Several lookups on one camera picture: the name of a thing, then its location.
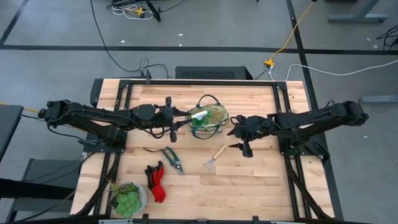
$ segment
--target pruning shears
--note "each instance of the pruning shears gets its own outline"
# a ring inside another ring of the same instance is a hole
[[[148,151],[148,152],[159,152],[159,151],[162,152],[163,155],[166,157],[166,159],[170,162],[170,165],[173,166],[177,170],[177,173],[180,175],[184,175],[184,171],[182,170],[180,159],[178,159],[177,155],[174,153],[173,149],[171,149],[170,147],[166,146],[165,149],[161,149],[161,150],[157,150],[157,151],[151,151],[148,148],[144,147],[144,150]],[[170,151],[171,155],[173,156],[173,159],[166,153],[166,151]]]

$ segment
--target green bag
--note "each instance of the green bag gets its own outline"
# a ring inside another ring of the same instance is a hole
[[[212,97],[216,103],[215,104],[210,104],[210,105],[205,105],[205,106],[200,106],[201,100],[206,97]],[[216,133],[220,133],[224,130],[226,124],[229,123],[229,114],[225,107],[219,103],[217,98],[215,98],[213,95],[203,95],[196,107],[192,108],[190,112],[192,115],[197,114],[202,111],[207,111],[207,115],[203,116],[202,119],[196,119],[193,118],[193,120],[189,123],[190,130],[195,138],[198,139],[209,139],[213,137]],[[210,134],[207,138],[201,138],[197,136],[198,134]]]

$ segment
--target yellow cable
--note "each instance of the yellow cable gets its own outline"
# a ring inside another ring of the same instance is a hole
[[[9,106],[9,104],[7,104],[7,103],[1,103],[1,102],[0,102],[0,105],[7,105],[7,106]],[[30,109],[30,108],[24,108],[24,110],[26,110],[26,111],[31,111],[31,112],[35,112],[35,113],[39,113],[38,110]],[[80,129],[80,128],[76,128],[76,127],[73,127],[73,126],[70,126],[70,125],[68,125],[68,127],[69,127],[69,128],[75,128],[75,129],[77,129],[77,130],[79,130],[79,131],[81,131],[81,132],[84,132],[84,133],[87,132],[87,131],[85,131],[85,130],[82,130],[82,129]]]
[[[274,63],[272,62],[272,59],[275,57],[275,55],[277,55],[279,52],[283,51],[283,50],[286,48],[287,44],[289,43],[289,41],[290,41],[291,38],[293,37],[294,31],[296,30],[297,26],[299,25],[299,23],[301,22],[301,20],[304,18],[304,16],[307,14],[307,12],[310,10],[312,4],[313,4],[313,2],[311,2],[311,4],[307,7],[307,10],[305,10],[304,14],[303,14],[303,15],[300,17],[300,19],[297,21],[296,25],[294,26],[294,28],[293,28],[293,30],[292,30],[292,33],[290,34],[289,38],[286,40],[285,45],[284,45],[281,49],[277,50],[277,51],[271,56],[271,58],[270,58],[268,61],[265,61],[265,62],[264,62],[266,65],[270,65],[270,66],[273,66],[273,65],[274,65]]]
[[[7,104],[7,103],[1,103],[1,102],[0,102],[0,105],[8,105],[8,106],[9,106],[9,104]],[[26,107],[24,107],[24,110],[26,110],[26,111],[30,111],[30,112],[39,113],[39,111],[38,111],[38,110],[35,110],[35,109],[30,109],[30,108],[26,108]]]

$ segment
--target potted succulent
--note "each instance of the potted succulent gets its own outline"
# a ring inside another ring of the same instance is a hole
[[[131,218],[145,208],[147,194],[142,186],[132,182],[119,185],[109,181],[109,184],[113,192],[111,206],[118,215]]]

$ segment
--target green plant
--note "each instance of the green plant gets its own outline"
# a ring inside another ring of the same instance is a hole
[[[127,195],[120,194],[117,202],[116,213],[124,218],[132,217],[132,214],[141,208],[141,202],[136,192],[129,192]]]
[[[124,218],[132,217],[132,214],[141,208],[138,187],[132,183],[120,186],[110,180],[109,184],[113,191],[111,205],[116,213]]]

